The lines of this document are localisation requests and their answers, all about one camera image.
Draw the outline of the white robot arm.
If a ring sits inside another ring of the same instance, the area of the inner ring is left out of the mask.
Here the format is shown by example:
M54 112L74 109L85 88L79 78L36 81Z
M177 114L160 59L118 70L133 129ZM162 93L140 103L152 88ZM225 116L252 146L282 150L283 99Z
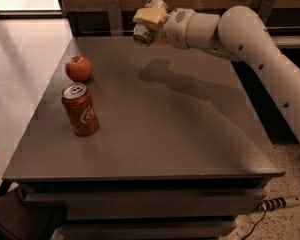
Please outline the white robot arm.
M235 6L219 16L147 7L133 21L133 39L140 45L161 41L248 64L300 143L300 69L278 49L253 10Z

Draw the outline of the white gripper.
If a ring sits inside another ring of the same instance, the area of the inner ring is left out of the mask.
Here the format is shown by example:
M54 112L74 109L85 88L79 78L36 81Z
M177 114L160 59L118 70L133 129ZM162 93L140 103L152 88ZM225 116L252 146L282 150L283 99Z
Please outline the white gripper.
M157 33L155 43L188 49L187 28L194 14L192 9L177 8L168 14L164 8L141 8L137 10L133 21L155 31L164 24L163 30Z

